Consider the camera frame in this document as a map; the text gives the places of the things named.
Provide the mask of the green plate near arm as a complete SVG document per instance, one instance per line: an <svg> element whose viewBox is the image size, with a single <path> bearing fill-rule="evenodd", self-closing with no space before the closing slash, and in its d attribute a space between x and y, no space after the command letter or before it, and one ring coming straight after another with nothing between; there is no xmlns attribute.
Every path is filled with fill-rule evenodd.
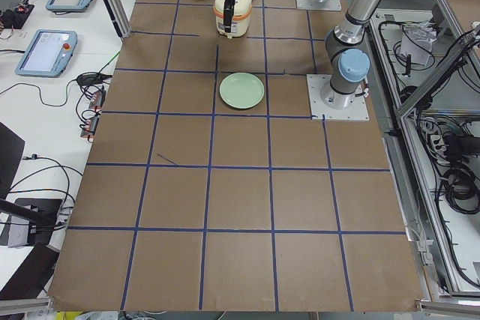
<svg viewBox="0 0 480 320"><path fill-rule="evenodd" d="M262 101L265 88L253 74L233 73L222 80L219 92L226 105L234 109L249 109Z"/></svg>

